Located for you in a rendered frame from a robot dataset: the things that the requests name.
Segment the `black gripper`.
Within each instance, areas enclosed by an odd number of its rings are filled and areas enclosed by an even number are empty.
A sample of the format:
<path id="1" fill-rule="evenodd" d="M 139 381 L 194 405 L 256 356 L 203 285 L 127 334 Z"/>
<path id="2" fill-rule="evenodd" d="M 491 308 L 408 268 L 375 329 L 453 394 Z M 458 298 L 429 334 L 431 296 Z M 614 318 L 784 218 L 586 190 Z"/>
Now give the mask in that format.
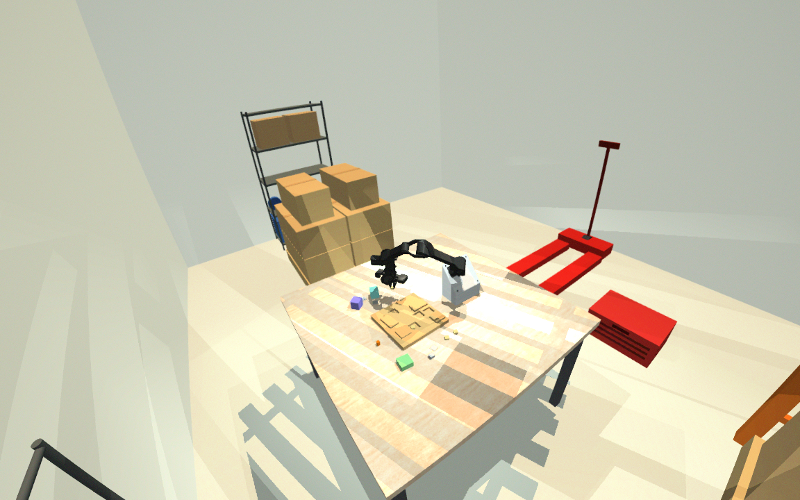
<path id="1" fill-rule="evenodd" d="M 404 284 L 406 281 L 408 281 L 408 275 L 405 275 L 405 274 L 399 275 L 399 274 L 397 274 L 396 268 L 397 268 L 397 266 L 394 266 L 394 268 L 386 268 L 385 267 L 385 269 L 379 269 L 375 273 L 375 277 L 376 278 L 380 278 L 381 275 L 385 274 L 385 270 L 387 270 L 388 273 L 392 272 L 392 274 L 394 275 L 393 288 L 395 289 L 397 282 L 401 283 L 401 284 Z"/>

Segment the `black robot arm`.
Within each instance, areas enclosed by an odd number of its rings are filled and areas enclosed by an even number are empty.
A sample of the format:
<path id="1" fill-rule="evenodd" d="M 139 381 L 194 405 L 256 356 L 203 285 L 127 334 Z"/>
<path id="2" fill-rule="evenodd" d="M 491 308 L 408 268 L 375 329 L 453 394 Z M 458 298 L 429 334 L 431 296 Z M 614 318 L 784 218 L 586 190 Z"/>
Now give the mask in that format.
<path id="1" fill-rule="evenodd" d="M 409 252 L 409 247 L 413 244 L 417 244 L 416 254 L 412 254 Z M 396 260 L 398 256 L 402 256 L 402 254 L 410 254 L 413 258 L 434 258 L 435 260 L 440 260 L 440 262 L 448 265 L 447 269 L 449 270 L 449 274 L 453 278 L 454 276 L 464 276 L 465 275 L 465 267 L 466 267 L 466 259 L 462 256 L 453 257 L 450 254 L 446 254 L 444 252 L 440 252 L 431 244 L 431 242 L 426 240 L 412 240 L 409 242 L 402 242 L 400 246 L 397 246 L 392 249 L 384 249 L 381 252 L 380 256 L 376 256 L 376 254 L 372 254 L 370 260 L 371 265 L 378 265 L 384 266 L 386 268 L 394 268 L 396 266 Z M 385 270 L 385 274 L 382 275 L 380 281 L 385 284 L 389 285 L 394 282 L 394 275 L 392 272 L 388 273 Z"/>

